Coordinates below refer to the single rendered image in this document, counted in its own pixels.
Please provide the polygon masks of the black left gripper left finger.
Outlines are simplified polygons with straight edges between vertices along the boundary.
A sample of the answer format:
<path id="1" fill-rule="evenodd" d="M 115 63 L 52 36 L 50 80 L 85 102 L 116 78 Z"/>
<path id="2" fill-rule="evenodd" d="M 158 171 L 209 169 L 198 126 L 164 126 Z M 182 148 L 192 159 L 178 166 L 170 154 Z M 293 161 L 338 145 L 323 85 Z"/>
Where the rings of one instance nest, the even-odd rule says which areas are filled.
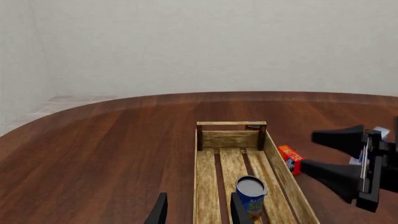
<path id="1" fill-rule="evenodd" d="M 167 219 L 167 210 L 167 193 L 162 192 L 159 194 L 159 197 L 144 224 L 165 224 Z"/>

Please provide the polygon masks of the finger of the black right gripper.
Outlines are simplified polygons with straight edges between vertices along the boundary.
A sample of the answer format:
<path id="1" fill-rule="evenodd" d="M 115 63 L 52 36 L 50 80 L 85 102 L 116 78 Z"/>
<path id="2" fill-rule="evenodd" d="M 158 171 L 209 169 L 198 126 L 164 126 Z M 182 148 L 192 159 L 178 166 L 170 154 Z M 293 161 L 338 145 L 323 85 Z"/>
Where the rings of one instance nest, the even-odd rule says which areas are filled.
<path id="1" fill-rule="evenodd" d="M 313 131 L 312 142 L 358 159 L 366 145 L 362 124 L 337 130 Z"/>
<path id="2" fill-rule="evenodd" d="M 346 203 L 351 203 L 358 196 L 361 168 L 359 166 L 339 166 L 304 160 L 301 173 L 312 177 L 327 186 Z"/>

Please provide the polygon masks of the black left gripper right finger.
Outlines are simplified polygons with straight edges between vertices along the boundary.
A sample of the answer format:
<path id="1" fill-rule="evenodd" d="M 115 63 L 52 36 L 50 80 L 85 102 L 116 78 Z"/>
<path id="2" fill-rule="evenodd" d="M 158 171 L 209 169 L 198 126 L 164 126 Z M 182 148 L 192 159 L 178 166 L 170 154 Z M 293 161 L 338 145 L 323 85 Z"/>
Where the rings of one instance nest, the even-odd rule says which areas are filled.
<path id="1" fill-rule="evenodd" d="M 233 224 L 254 224 L 235 192 L 231 194 L 230 210 Z"/>

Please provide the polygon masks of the blue alphabet soup can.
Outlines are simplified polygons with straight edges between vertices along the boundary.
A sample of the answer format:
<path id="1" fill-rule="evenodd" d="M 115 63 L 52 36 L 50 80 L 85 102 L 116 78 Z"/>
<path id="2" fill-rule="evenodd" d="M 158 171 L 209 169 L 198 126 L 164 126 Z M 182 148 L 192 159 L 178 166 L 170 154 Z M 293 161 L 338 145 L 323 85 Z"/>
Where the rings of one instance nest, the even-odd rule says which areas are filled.
<path id="1" fill-rule="evenodd" d="M 268 194 L 265 184 L 257 177 L 244 175 L 236 181 L 236 193 L 245 211 L 253 219 L 261 216 L 264 196 Z"/>

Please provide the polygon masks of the wooden slat tray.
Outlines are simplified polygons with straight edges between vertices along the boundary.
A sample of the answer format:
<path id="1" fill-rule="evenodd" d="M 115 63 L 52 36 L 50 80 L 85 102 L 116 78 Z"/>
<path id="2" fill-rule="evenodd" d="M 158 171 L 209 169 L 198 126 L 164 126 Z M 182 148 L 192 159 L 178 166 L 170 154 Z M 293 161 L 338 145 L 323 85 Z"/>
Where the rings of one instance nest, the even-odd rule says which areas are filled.
<path id="1" fill-rule="evenodd" d="M 211 123 L 199 122 L 195 131 L 193 224 L 232 223 L 230 201 L 236 181 L 251 175 L 268 189 L 264 207 L 254 224 L 320 224 L 290 173 L 263 121 L 258 131 L 205 131 Z"/>

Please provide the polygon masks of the white blue printed box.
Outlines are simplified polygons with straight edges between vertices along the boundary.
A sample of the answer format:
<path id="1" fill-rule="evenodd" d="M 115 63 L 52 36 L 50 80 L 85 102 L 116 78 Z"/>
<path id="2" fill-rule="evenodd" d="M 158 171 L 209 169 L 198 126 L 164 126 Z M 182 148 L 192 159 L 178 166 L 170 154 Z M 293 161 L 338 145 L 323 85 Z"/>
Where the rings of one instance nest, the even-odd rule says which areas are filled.
<path id="1" fill-rule="evenodd" d="M 390 133 L 390 130 L 386 128 L 382 128 L 380 126 L 376 126 L 373 130 L 379 131 L 381 133 L 381 139 L 385 141 L 387 139 L 388 134 Z M 349 164 L 354 165 L 354 166 L 360 166 L 363 161 L 363 151 L 360 152 L 360 155 L 358 158 L 350 158 Z"/>

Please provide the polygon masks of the red butter box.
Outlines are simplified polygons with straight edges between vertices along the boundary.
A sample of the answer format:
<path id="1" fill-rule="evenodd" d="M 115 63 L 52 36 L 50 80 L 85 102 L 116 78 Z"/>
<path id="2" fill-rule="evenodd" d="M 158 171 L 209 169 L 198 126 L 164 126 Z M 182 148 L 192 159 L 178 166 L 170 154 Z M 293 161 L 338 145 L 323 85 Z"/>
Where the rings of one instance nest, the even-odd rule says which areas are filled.
<path id="1" fill-rule="evenodd" d="M 292 175 L 301 174 L 301 163 L 304 158 L 288 145 L 278 146 L 277 149 L 286 163 L 290 173 L 292 173 Z"/>

